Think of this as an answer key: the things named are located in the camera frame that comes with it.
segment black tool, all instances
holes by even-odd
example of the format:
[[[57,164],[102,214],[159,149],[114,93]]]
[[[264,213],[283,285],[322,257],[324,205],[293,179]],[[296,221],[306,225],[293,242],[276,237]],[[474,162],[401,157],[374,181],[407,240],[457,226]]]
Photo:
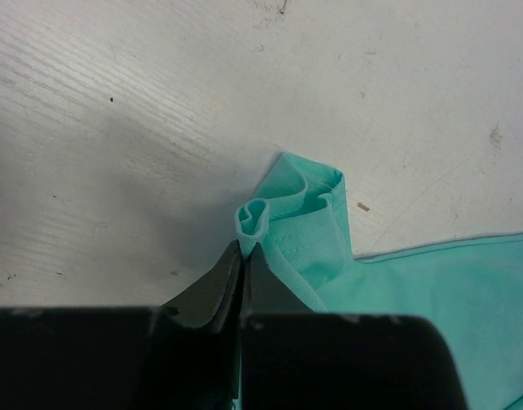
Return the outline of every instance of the black tool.
[[[466,409],[426,320],[312,312],[237,242],[162,307],[0,309],[0,408]]]

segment white surface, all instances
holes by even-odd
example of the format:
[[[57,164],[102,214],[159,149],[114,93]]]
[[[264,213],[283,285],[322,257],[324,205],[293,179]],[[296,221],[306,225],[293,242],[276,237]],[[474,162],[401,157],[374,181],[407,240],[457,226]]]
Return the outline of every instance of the white surface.
[[[523,231],[523,1],[0,0],[0,305],[166,301],[281,150],[358,255]]]

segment garment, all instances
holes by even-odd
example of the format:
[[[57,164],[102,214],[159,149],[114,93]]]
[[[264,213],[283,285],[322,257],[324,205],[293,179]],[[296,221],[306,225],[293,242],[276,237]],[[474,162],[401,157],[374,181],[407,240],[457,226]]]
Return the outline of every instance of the garment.
[[[523,233],[355,260],[343,174],[292,154],[235,223],[244,255],[260,243],[273,272],[314,311],[429,319],[470,408],[503,409],[523,396]]]

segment dark speck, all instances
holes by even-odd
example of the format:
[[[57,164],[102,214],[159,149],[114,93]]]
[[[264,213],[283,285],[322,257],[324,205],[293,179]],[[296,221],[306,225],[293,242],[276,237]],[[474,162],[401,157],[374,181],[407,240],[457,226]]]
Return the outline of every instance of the dark speck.
[[[495,126],[491,130],[490,134],[490,144],[493,145],[495,149],[501,149],[501,142],[504,139],[504,135],[501,134],[501,130],[499,130],[499,124]]]
[[[280,15],[285,15],[286,13],[286,6],[288,5],[288,0],[284,0],[282,3],[282,6],[278,9]]]

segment cloth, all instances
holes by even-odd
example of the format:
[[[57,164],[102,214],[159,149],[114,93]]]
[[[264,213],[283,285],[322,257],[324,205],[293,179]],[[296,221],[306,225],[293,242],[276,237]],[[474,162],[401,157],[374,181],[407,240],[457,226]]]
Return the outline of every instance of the cloth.
[[[260,243],[274,273],[314,311],[429,319],[470,408],[523,401],[523,233],[355,260],[343,174],[292,154],[279,158],[235,223],[244,256]]]

